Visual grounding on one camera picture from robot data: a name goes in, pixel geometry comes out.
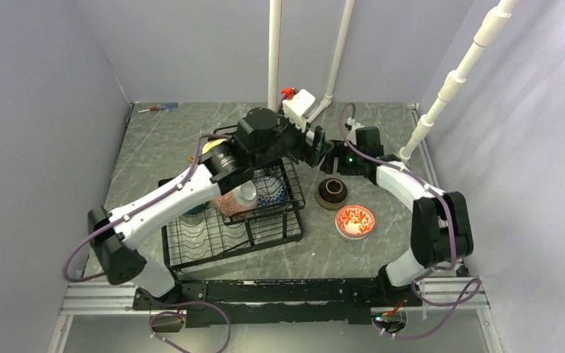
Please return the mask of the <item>brown geometric patterned bowl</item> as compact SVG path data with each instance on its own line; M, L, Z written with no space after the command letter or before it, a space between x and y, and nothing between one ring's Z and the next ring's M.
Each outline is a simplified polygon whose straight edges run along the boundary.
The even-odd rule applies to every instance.
M315 198L320 207L326 210L339 210L347 204L348 187L339 179L326 178L319 183Z

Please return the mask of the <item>teal white bowl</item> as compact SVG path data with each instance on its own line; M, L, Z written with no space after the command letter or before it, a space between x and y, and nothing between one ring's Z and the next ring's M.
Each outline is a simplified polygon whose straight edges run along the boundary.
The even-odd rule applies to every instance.
M190 227L201 224L206 218L207 204L200 204L180 216L182 223Z

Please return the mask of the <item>yellow patterned bowl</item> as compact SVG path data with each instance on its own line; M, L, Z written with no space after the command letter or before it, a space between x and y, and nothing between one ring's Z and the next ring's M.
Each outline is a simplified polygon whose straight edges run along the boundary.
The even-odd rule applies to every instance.
M221 143L226 142L226 141L227 141L226 138L219 138L219 139L210 140L210 141L206 142L206 144L203 145L203 147L202 147L201 155L207 154L213 147L216 147L216 146L218 146Z

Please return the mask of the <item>pink patterned bowl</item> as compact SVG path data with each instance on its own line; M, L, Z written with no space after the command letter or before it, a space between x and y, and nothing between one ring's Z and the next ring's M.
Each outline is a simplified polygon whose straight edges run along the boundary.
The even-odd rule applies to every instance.
M257 188L253 181L245 182L218 197L215 205L226 217L251 211L257 205Z

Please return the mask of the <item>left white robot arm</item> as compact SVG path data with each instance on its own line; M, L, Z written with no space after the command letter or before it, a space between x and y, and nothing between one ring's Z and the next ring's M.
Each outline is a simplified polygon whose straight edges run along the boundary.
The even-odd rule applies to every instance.
M256 170L283 157L316 167L333 148L320 126L305 131L263 107L250 110L234 129L204 133L196 143L192 164L179 176L122 207L96 207L88 213L90 245L101 276L111 285L130 282L147 290L165 309L180 303L182 288L168 266L139 252L153 232L247 183Z

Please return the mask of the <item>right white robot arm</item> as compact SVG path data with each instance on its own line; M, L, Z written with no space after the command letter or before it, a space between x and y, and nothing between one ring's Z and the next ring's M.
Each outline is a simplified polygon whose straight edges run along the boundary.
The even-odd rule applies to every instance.
M408 249L379 270L376 295L380 302L396 304L404 296L406 285L435 271L453 271L460 259L473 252L463 194L432 186L401 159L385 154L377 127L346 124L339 140L327 140L323 129L317 127L314 143L326 149L319 155L324 173L365 177L411 211Z

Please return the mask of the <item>blue white patterned bowl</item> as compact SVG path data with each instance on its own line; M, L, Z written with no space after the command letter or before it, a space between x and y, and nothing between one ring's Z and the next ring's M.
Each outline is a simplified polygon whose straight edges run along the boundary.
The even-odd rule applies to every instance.
M262 176L255 181L257 188L257 207L278 207L287 199L284 182L275 176Z

